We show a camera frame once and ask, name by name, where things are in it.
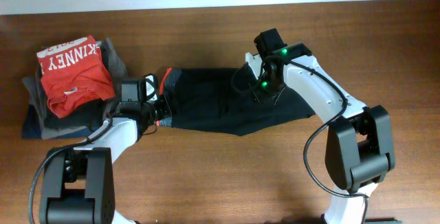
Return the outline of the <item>black leggings with grey-red waistband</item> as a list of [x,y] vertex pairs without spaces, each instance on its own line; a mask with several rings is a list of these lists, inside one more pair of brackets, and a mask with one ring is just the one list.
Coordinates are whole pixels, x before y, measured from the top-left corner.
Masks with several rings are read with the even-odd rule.
[[171,115],[158,126],[244,136],[264,128],[315,115],[303,98],[290,88],[266,100],[241,95],[231,80],[244,89],[254,76],[235,68],[168,68],[160,85]]

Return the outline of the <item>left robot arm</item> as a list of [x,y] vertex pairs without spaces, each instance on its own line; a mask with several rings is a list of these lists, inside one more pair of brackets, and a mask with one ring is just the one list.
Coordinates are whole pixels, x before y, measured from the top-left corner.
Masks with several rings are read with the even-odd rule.
[[123,80],[121,98],[102,126],[77,144],[51,149],[31,189],[43,178],[38,223],[130,223],[116,210],[113,163],[170,113],[157,77]]

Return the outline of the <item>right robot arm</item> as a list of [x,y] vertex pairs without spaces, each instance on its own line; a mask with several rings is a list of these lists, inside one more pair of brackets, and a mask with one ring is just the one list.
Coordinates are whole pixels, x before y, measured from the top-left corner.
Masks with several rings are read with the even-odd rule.
[[[395,167],[388,111],[354,98],[324,71],[307,46],[284,43],[275,28],[261,32],[254,44],[257,54],[247,53],[245,61],[257,87],[268,93],[279,93],[282,87],[294,90],[323,122],[306,141],[302,155],[309,176],[331,195],[321,221],[368,223],[369,198]],[[308,161],[311,142],[322,131],[327,132],[324,162],[333,189],[317,179]]]

